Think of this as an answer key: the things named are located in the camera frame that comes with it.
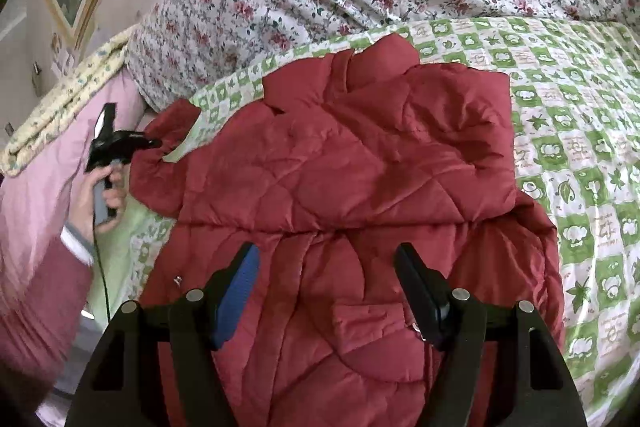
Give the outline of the red sleeved left forearm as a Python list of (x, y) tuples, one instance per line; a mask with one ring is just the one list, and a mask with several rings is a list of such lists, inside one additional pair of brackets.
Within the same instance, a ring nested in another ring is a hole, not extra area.
[(1, 317), (1, 395), (22, 414), (65, 365), (92, 282), (94, 246), (70, 223), (49, 244), (23, 299)]

